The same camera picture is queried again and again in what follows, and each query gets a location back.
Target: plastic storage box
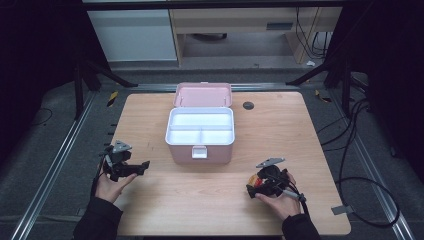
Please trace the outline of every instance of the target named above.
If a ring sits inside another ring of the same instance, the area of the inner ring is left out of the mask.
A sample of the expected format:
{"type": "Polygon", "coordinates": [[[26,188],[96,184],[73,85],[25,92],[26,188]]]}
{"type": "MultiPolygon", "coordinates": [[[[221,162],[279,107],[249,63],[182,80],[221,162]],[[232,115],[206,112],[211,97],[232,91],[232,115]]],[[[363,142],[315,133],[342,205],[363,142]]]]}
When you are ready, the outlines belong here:
{"type": "Polygon", "coordinates": [[[180,83],[165,140],[176,163],[228,163],[235,138],[228,83],[180,83]]]}

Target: sleeve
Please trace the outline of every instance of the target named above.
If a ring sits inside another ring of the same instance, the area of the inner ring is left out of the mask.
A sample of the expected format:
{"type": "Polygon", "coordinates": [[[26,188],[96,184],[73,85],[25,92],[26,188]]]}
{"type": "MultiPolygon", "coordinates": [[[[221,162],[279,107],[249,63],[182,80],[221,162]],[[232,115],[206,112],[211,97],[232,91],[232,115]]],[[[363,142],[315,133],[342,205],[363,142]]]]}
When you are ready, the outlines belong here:
{"type": "Polygon", "coordinates": [[[305,214],[289,216],[284,220],[282,230],[286,240],[321,239],[310,217],[305,214]]]}
{"type": "Polygon", "coordinates": [[[122,211],[113,203],[93,197],[74,229],[74,240],[115,240],[122,211]]]}

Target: wooden tabletop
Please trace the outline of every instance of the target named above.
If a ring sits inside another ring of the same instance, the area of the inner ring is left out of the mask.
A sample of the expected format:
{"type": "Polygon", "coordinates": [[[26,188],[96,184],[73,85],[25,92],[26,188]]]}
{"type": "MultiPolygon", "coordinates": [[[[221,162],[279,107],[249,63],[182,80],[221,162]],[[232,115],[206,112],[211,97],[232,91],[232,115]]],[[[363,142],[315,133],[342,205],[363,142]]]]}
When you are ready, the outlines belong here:
{"type": "Polygon", "coordinates": [[[224,165],[176,164],[165,142],[174,94],[133,94],[127,99],[113,142],[132,145],[129,164],[151,161],[144,176],[115,203],[124,214],[119,235],[282,235],[281,220],[246,191],[255,166],[270,158],[287,168],[305,194],[321,235],[345,235],[345,214],[303,97],[296,92],[235,92],[233,157],[224,165]],[[244,102],[254,103],[245,110],[244,102]]]}

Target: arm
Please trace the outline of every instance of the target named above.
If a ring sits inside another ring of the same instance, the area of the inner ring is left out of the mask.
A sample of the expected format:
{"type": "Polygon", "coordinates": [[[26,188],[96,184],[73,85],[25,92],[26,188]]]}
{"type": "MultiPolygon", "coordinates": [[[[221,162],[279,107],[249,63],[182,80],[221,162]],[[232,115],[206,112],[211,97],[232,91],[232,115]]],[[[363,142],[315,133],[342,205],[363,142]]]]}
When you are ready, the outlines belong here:
{"type": "Polygon", "coordinates": [[[113,203],[135,177],[137,174],[132,174],[114,182],[105,174],[100,175],[95,196],[90,199],[84,216],[74,229],[74,240],[116,239],[123,212],[113,203]]]}
{"type": "Polygon", "coordinates": [[[317,229],[306,214],[289,216],[282,226],[286,240],[319,240],[317,229]]]}
{"type": "Polygon", "coordinates": [[[92,197],[74,229],[74,240],[116,239],[122,213],[113,203],[92,197]]]}
{"type": "MultiPolygon", "coordinates": [[[[287,172],[290,181],[296,184],[293,176],[287,172]]],[[[318,240],[318,234],[311,219],[306,214],[301,214],[299,201],[286,194],[276,198],[256,194],[255,197],[270,206],[277,216],[283,221],[282,230],[286,240],[318,240]]]]}

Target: box latch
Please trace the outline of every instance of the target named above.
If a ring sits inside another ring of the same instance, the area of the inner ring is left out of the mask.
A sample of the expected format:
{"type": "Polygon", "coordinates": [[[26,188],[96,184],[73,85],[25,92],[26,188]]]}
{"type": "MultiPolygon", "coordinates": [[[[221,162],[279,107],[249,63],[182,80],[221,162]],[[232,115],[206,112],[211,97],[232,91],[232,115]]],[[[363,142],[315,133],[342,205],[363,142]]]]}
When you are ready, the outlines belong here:
{"type": "Polygon", "coordinates": [[[191,157],[193,159],[206,159],[208,157],[208,149],[206,146],[193,146],[191,157]]]}

